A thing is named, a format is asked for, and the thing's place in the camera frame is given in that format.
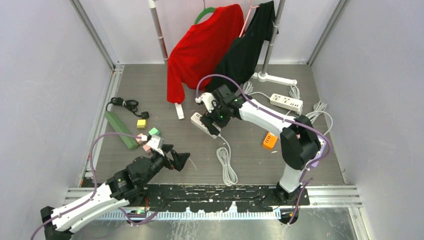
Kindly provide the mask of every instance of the black power cord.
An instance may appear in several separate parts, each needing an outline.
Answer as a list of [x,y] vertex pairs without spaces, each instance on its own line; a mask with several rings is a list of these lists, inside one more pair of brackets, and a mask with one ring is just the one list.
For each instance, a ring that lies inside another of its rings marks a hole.
[[107,112],[109,112],[108,107],[110,104],[113,104],[115,106],[122,106],[141,119],[149,118],[149,113],[147,111],[143,111],[141,114],[137,114],[137,112],[139,111],[139,109],[137,108],[137,106],[139,105],[139,102],[136,100],[133,100],[133,99],[124,100],[122,97],[112,97],[110,99],[110,102],[106,104]]

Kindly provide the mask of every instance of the red shirt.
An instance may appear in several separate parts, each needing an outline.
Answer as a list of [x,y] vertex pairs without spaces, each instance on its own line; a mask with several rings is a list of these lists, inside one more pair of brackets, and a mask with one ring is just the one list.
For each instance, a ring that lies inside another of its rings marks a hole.
[[[185,95],[183,83],[196,89],[200,79],[212,74],[244,23],[238,4],[217,7],[204,22],[193,25],[172,50],[168,59],[167,100],[181,104]],[[211,79],[204,80],[203,90]]]

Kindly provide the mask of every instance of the white power strip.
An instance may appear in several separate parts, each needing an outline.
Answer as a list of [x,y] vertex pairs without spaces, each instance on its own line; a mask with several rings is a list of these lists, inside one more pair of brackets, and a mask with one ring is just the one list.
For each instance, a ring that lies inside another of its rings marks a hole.
[[283,96],[276,93],[271,95],[269,101],[272,105],[295,112],[300,112],[304,105],[304,101],[300,99],[295,99],[289,96]]
[[[191,116],[191,122],[196,125],[198,128],[200,128],[201,130],[203,130],[203,132],[207,133],[209,136],[211,136],[213,139],[216,139],[218,136],[216,135],[212,135],[209,133],[208,128],[200,121],[200,118],[202,117],[202,115],[198,112],[195,112],[193,114],[193,116]],[[219,132],[221,132],[221,128],[219,126],[216,126],[214,124],[215,128],[217,128],[219,130]]]

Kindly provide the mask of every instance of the metal sheet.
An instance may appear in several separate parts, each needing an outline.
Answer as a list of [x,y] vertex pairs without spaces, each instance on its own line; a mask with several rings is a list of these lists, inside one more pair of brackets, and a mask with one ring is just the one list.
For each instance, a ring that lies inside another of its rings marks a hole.
[[296,223],[278,220],[163,220],[140,227],[125,221],[93,221],[74,240],[357,240],[347,208],[301,209]]

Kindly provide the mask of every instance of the orange block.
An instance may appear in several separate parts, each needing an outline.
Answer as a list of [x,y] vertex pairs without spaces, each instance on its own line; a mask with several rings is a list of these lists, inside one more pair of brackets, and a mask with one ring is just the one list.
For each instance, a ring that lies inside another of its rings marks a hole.
[[268,132],[265,139],[263,140],[262,147],[264,147],[268,150],[272,150],[273,147],[276,145],[277,140],[278,140],[277,136]]

